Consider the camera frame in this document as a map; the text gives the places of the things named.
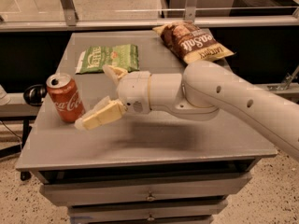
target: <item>can lid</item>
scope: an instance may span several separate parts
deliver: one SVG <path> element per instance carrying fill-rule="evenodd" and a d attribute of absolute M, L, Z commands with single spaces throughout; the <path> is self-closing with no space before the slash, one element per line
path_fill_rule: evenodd
<path fill-rule="evenodd" d="M 72 77 L 66 73 L 57 73 L 47 79 L 47 86 L 50 88 L 61 88 L 66 86 L 71 78 Z"/>

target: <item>snack bag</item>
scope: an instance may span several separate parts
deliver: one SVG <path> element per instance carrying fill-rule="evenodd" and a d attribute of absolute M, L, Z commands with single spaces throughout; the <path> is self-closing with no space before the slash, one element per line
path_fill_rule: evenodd
<path fill-rule="evenodd" d="M 138 49 L 127 44 L 116 47 L 89 47 L 78 60 L 76 74 L 103 72 L 103 65 L 113 65 L 128 72 L 138 70 Z"/>
<path fill-rule="evenodd" d="M 165 45 L 185 63 L 216 61 L 233 53 L 191 22 L 173 22 L 153 28 Z"/>

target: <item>drawer handle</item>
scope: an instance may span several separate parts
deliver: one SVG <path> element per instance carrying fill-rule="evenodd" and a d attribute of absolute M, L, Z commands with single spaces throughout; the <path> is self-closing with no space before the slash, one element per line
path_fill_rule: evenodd
<path fill-rule="evenodd" d="M 149 217 L 148 217 L 147 221 L 154 221 L 154 220 L 155 220 L 155 218 L 152 216 L 151 213 L 149 213 Z"/>
<path fill-rule="evenodd" d="M 148 202 L 153 202 L 156 200 L 155 196 L 152 195 L 151 191 L 149 191 L 149 196 L 146 198 Z"/>

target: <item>black headphones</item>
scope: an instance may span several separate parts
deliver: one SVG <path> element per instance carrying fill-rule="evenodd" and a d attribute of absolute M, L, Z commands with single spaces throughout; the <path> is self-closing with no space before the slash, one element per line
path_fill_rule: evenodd
<path fill-rule="evenodd" d="M 45 85 L 34 85 L 25 90 L 23 98 L 28 105 L 41 106 L 46 94 Z"/>

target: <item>coca-cola can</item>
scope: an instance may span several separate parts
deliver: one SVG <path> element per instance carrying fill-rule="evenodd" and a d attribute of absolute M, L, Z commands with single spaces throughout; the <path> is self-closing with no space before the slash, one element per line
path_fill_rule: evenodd
<path fill-rule="evenodd" d="M 63 121 L 75 122 L 85 113 L 76 82 L 70 75 L 58 73 L 50 76 L 47 91 Z"/>

